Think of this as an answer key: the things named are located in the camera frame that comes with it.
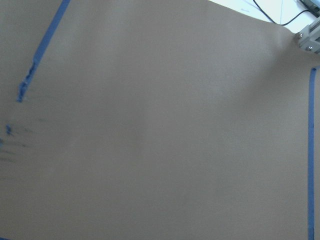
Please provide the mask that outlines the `aluminium frame post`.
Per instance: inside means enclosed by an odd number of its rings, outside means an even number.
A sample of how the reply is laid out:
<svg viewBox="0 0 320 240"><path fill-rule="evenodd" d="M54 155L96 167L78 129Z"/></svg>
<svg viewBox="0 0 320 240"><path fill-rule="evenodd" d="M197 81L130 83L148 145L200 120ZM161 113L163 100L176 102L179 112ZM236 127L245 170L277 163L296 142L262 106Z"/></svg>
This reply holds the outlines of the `aluminium frame post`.
<svg viewBox="0 0 320 240"><path fill-rule="evenodd" d="M294 41L297 46L306 51L317 55L320 54L320 18L304 27L295 34Z"/></svg>

